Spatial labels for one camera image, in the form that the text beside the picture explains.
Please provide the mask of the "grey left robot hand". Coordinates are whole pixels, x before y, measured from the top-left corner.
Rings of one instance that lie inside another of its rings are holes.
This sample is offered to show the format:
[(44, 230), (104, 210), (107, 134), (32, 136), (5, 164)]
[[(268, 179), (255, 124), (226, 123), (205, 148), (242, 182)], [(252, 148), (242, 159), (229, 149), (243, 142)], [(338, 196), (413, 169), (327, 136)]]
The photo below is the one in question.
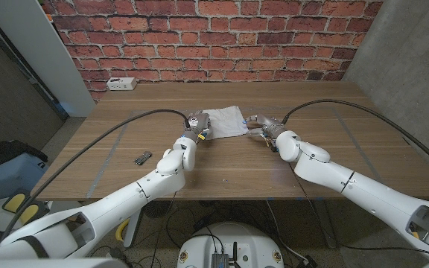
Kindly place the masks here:
[(188, 124), (189, 127), (185, 129), (182, 136), (191, 139), (195, 143), (198, 143), (200, 140), (205, 140), (211, 133), (209, 114), (203, 110), (191, 113), (188, 116)]

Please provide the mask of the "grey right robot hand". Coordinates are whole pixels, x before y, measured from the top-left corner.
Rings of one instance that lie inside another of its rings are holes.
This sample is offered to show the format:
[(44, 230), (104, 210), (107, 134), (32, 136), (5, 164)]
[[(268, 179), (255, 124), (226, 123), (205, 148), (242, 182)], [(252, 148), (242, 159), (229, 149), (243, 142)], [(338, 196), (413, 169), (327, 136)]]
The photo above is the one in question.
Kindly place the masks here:
[(257, 128), (248, 130), (247, 135), (262, 135), (276, 139), (286, 130), (281, 121), (262, 114), (251, 115), (244, 119), (244, 123), (257, 123), (259, 125)]

